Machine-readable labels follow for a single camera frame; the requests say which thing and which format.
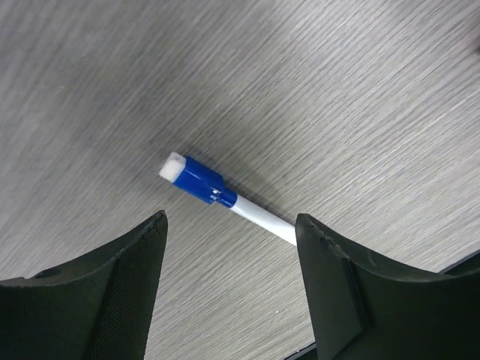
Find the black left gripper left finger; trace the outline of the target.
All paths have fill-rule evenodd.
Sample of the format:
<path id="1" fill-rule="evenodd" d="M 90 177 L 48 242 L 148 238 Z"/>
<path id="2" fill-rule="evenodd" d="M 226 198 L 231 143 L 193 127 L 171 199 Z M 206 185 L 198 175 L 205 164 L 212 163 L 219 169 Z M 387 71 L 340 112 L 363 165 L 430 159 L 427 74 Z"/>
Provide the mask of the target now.
<path id="1" fill-rule="evenodd" d="M 34 277 L 1 281 L 2 359 L 143 359 L 168 222 L 129 232 Z"/>

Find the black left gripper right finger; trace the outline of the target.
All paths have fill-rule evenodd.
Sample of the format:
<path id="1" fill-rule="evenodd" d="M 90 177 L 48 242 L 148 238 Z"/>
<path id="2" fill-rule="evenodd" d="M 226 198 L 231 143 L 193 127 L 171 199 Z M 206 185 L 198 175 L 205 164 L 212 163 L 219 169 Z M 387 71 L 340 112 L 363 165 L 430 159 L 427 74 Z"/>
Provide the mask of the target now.
<path id="1" fill-rule="evenodd" d="M 440 273 L 300 214 L 298 259 L 318 359 L 477 359 L 479 255 Z"/>

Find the blue whiteboard marker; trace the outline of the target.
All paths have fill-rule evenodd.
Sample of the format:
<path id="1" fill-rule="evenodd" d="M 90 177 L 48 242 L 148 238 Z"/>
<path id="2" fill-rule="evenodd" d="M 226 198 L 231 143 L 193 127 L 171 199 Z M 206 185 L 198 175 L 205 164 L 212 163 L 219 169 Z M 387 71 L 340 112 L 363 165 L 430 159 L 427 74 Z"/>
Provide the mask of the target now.
<path id="1" fill-rule="evenodd" d="M 295 227 L 277 215 L 228 188 L 223 176 L 192 157 L 169 154 L 159 176 L 199 200 L 219 203 L 244 219 L 296 246 Z"/>

